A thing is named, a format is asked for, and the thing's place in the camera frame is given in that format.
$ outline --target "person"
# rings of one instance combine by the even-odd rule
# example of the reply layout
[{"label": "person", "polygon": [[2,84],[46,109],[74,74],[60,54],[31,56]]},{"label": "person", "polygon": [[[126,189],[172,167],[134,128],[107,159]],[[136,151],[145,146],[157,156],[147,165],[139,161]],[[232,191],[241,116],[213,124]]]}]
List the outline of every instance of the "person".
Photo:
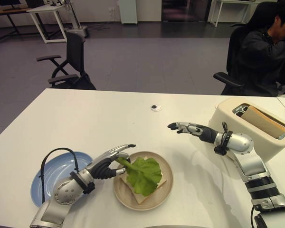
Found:
[{"label": "person", "polygon": [[231,76],[245,83],[241,88],[230,88],[234,95],[278,96],[276,82],[285,84],[285,0],[277,3],[270,27],[245,37]]}]

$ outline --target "lettuce leaf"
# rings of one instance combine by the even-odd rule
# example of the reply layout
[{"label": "lettuce leaf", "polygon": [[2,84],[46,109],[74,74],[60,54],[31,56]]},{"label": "lettuce leaf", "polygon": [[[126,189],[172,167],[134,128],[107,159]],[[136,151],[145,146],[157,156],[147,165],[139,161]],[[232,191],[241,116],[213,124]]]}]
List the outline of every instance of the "lettuce leaf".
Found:
[{"label": "lettuce leaf", "polygon": [[117,158],[116,161],[126,167],[127,181],[134,188],[135,193],[149,196],[156,190],[157,184],[162,179],[162,171],[154,158],[145,160],[138,157],[133,164],[122,157]]}]

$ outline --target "white cabinet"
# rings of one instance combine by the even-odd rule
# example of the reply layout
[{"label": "white cabinet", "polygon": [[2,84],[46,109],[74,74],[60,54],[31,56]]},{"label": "white cabinet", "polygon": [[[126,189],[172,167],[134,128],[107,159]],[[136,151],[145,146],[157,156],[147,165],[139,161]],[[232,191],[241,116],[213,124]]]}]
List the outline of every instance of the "white cabinet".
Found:
[{"label": "white cabinet", "polygon": [[136,0],[119,0],[119,10],[123,24],[137,24]]}]

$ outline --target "black office chair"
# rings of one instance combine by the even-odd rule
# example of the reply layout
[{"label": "black office chair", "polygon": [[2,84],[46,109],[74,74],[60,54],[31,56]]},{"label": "black office chair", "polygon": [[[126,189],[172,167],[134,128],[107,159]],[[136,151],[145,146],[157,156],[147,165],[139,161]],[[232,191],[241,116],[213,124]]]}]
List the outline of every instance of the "black office chair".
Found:
[{"label": "black office chair", "polygon": [[242,46],[245,37],[249,32],[255,29],[261,29],[265,26],[270,26],[275,21],[277,3],[276,2],[261,2],[256,7],[256,11],[252,15],[247,24],[238,23],[232,26],[240,26],[236,28],[230,37],[228,56],[227,56],[227,73],[218,72],[214,74],[214,78],[225,83],[226,86],[221,95],[234,95],[231,88],[241,88],[245,84],[231,75],[231,68],[234,65],[238,52]]},{"label": "black office chair", "polygon": [[[84,42],[86,39],[79,34],[67,32],[66,40],[66,60],[62,64],[58,64],[55,60],[56,58],[61,58],[59,55],[44,56],[36,59],[38,62],[50,60],[57,66],[52,74],[52,78],[48,80],[51,88],[96,90],[84,67]],[[80,73],[79,77],[77,75],[69,75],[63,69],[68,63]],[[56,77],[59,71],[62,71],[65,75]]]}]

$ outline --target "black jacket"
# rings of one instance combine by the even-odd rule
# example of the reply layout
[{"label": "black jacket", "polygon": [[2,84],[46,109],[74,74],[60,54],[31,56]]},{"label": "black jacket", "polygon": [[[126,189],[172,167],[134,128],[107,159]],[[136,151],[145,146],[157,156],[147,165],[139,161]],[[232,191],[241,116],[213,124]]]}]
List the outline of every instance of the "black jacket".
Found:
[{"label": "black jacket", "polygon": [[245,83],[235,95],[277,96],[277,81],[285,84],[285,37],[273,43],[268,28],[250,32],[243,41],[231,76]]}]

